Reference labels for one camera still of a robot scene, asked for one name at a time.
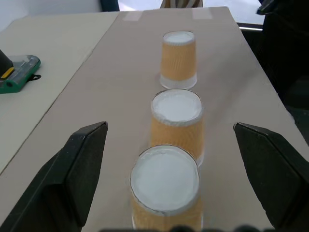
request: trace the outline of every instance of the table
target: table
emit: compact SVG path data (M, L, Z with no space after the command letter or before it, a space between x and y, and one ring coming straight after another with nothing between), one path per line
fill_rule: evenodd
M246 176L233 125L278 132L306 160L309 149L226 7L121 12L0 176L0 223L74 131L107 121L100 179L83 231L131 228L129 173L147 147L151 100L164 89L158 81L162 37L171 30L190 30L197 38L192 90L206 112L204 227L271 227Z

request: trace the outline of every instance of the cup rim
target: cup rim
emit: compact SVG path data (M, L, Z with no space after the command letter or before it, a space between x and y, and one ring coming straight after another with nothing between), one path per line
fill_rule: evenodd
M192 118L192 119L190 119L190 120L182 120L182 121L177 121L177 122L175 122L175 121L172 121L172 120L169 120L169 119L166 119L166 118L162 117L160 114L158 114L158 113L154 110L154 104L153 104L153 103L154 103L154 99L155 99L158 95L160 95L161 93L163 93L163 92L166 92L166 91L173 91L173 90L185 90L185 91L189 91L189 92L191 92L191 93L194 93L194 94L199 98L199 100L200 100L200 102L201 102L201 110L200 110L200 112L199 112L199 114L198 114L197 117ZM186 127L186 126L193 125L193 124L199 122L199 121L202 119L203 113L204 113L204 107L203 107L203 105L202 105L202 100L201 100L200 96L199 96L197 93L195 93L195 92L193 92L193 91L191 91L191 90L188 90L188 89L184 89L184 88L171 88L171 89L162 90L162 91L158 92L158 93L154 96L154 98L152 99L152 101L151 101L151 114L152 114L152 116L153 116L156 120L158 120L159 122L162 122L162 123L167 124L167 125L169 125L169 126L174 126L174 127Z
M178 146L173 146L173 145L170 145L170 144L162 144L162 145L156 145L156 146L152 146L152 147L149 147L148 149L144 150L143 152L141 152L139 154L139 158L141 157L142 154L144 154L145 152L147 152L148 150L150 149L153 149L154 147L159 147L159 146L171 146L171 147L176 147L176 148L179 148L180 150L184 151L187 155L189 155L189 157L194 161L195 163L195 168L196 168L196 171L197 171L197 179L198 179L198 188L197 188L197 191L194 195L194 197L186 204L186 205L183 205L181 207L179 207L178 209L173 209L173 210L154 210L154 209L151 209L149 207L147 207L144 203L142 203L138 197L135 195L134 193L134 190L132 188L132 184L131 184L131 178L132 178L132 172L136 166L136 163L137 161L135 162L135 165L134 167L132 168L131 172L130 172L130 190L131 190L131 193L134 197L134 199L136 200L136 202L144 209L146 209L148 212L151 212L153 214L156 214L156 215L159 215L159 216L165 216L165 217L168 217L168 216L174 216L174 215L178 215L184 211L186 211L187 209L189 209L192 205L194 205L194 203L197 201L198 197L199 197L199 193L200 193L200 174L199 174L199 170L198 170L198 165L197 165L197 161L194 159L194 157L189 153L187 152L186 150L184 150L183 148L181 147L178 147Z

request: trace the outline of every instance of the upside-down paper cup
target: upside-down paper cup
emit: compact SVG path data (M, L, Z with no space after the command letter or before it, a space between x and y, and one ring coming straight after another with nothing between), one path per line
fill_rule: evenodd
M200 180L195 160L183 149L160 145L144 151L130 176L133 227L169 231L202 228Z
M160 83L165 88L190 89L197 83L196 41L190 31L164 35Z
M203 107L197 94L185 89L158 93L152 101L150 145L173 145L204 159Z

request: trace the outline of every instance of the black object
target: black object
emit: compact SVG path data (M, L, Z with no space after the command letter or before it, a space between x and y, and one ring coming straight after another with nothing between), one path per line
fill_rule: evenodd
M309 164L280 134L234 126L248 179L275 229L309 230Z
M37 173L0 232L80 232L98 184L108 126L75 132Z
M0 50L0 78L11 67L13 62Z
M101 12L119 11L118 0L99 0Z

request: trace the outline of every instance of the paper cup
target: paper cup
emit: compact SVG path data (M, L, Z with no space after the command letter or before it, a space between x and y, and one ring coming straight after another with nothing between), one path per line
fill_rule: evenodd
M190 31L164 35L160 83L165 88L190 89L197 83L196 41Z
M152 101L151 146L181 147L200 166L204 159L203 107L199 96L185 89L158 93Z
M183 149L160 145L144 151L131 172L133 226L201 230L202 203L195 160Z

